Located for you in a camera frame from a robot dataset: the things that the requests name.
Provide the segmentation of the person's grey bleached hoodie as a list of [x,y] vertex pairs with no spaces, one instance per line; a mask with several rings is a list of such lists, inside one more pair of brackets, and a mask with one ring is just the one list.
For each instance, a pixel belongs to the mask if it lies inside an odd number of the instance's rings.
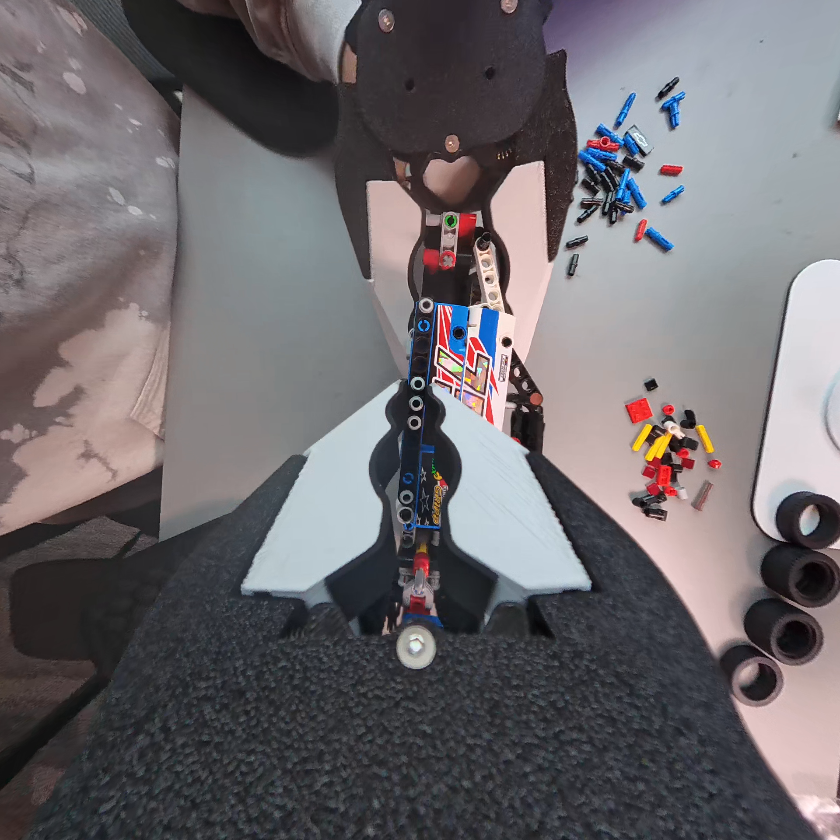
[[69,2],[1,5],[1,525],[162,462],[179,125]]

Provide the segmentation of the pile of small connector pins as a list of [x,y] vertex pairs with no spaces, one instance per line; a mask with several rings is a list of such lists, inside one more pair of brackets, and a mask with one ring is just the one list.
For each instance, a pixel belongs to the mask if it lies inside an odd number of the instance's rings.
[[[680,107],[686,99],[685,90],[677,90],[680,78],[669,80],[654,97],[657,109],[665,117],[665,126],[669,131],[676,131],[681,122]],[[679,183],[685,173],[682,164],[664,163],[658,165],[657,174],[661,177],[677,179],[666,194],[654,197],[650,201],[642,189],[642,173],[647,158],[655,151],[652,135],[644,131],[637,123],[629,122],[637,99],[635,91],[626,97],[612,127],[600,122],[594,135],[584,142],[578,151],[577,161],[582,178],[579,187],[582,195],[578,207],[580,212],[574,220],[579,228],[590,218],[599,217],[612,228],[624,219],[633,223],[633,242],[648,241],[664,254],[674,248],[671,239],[658,230],[645,215],[648,209],[667,207],[684,195],[686,187]],[[563,248],[568,252],[565,275],[573,278],[579,268],[583,247],[590,240],[586,234],[578,234],[568,239]]]

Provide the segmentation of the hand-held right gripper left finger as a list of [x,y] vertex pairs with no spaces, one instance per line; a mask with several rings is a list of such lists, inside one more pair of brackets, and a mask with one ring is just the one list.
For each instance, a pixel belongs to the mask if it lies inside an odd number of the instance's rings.
[[328,597],[331,573],[394,538],[385,491],[399,470],[406,382],[395,381],[305,451],[242,582],[243,595]]

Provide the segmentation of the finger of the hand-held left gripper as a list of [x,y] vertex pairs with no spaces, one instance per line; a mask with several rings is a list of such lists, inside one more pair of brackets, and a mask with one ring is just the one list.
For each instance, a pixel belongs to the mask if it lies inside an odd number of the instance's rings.
[[408,368],[407,345],[420,277],[417,248],[424,216],[407,192],[393,181],[366,184],[374,310],[402,378]]
[[505,299],[516,319],[514,347],[525,361],[553,270],[548,258],[544,164],[513,167],[489,208],[492,227],[507,252]]

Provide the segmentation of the pile of small coloured bricks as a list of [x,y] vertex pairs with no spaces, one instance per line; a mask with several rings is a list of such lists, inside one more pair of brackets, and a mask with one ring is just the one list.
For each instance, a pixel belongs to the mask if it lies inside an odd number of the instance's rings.
[[625,403],[635,428],[631,450],[639,459],[629,499],[646,518],[659,522],[667,520],[667,504],[674,500],[703,512],[713,483],[700,472],[722,466],[707,426],[686,404],[660,400],[656,379],[646,379],[644,389],[644,395]]

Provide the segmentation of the white book stand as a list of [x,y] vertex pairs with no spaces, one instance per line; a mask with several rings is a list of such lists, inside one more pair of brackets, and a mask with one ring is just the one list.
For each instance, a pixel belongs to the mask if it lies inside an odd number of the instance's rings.
[[780,540],[783,499],[810,491],[839,501],[839,262],[824,259],[791,283],[752,493],[752,515]]

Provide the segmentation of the black rubber toy tyre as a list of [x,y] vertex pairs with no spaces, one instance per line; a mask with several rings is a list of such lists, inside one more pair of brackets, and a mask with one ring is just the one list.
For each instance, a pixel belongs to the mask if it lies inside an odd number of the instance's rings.
[[[803,530],[802,517],[814,507],[817,523],[813,530]],[[839,505],[833,498],[811,491],[796,491],[784,498],[775,514],[776,527],[783,541],[808,550],[831,547],[839,538]]]
[[753,645],[784,665],[806,665],[823,649],[824,633],[814,616],[780,598],[753,603],[743,627]]
[[750,644],[737,644],[720,657],[731,695],[748,707],[765,707],[784,687],[780,665]]
[[765,554],[760,573],[772,592],[810,609],[826,606],[839,592],[839,569],[832,558],[787,542]]

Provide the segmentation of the grey desk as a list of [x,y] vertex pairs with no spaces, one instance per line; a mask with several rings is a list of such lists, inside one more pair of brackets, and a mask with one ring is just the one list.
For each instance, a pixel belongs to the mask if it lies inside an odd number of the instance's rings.
[[[793,278],[838,256],[838,4],[558,2],[588,136],[638,93],[655,151],[646,216],[675,244],[591,219],[573,279],[559,258],[528,367],[548,398],[547,456],[656,562],[717,654],[742,638],[770,541],[752,486]],[[686,91],[676,131],[655,94]],[[186,91],[161,536],[231,511],[394,373],[318,160],[273,154]],[[625,403],[658,382],[695,410],[722,462],[703,512],[629,499],[639,459]]]

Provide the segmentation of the person's left forearm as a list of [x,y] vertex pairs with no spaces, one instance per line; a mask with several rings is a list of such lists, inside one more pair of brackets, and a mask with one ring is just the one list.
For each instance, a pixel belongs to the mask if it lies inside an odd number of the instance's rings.
[[361,1],[245,1],[238,15],[259,49],[313,81],[340,81],[345,31]]

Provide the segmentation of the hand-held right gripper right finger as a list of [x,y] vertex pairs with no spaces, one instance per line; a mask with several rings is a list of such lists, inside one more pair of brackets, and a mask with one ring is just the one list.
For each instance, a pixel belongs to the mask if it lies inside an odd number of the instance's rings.
[[528,462],[528,451],[486,419],[431,386],[440,433],[459,477],[447,496],[442,585],[450,596],[588,592],[592,581]]

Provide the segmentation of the brick-built toy race car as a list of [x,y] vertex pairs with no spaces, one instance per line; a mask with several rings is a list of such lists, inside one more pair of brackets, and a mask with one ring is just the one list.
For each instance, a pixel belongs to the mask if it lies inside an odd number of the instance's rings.
[[440,552],[449,480],[440,465],[436,386],[527,450],[543,451],[543,395],[514,349],[514,316],[506,311],[491,231],[473,213],[443,211],[426,221],[421,289],[409,322],[407,419],[400,446],[395,514],[401,523],[402,607],[391,605],[383,630],[424,618],[442,629],[476,632],[480,618],[439,590]]

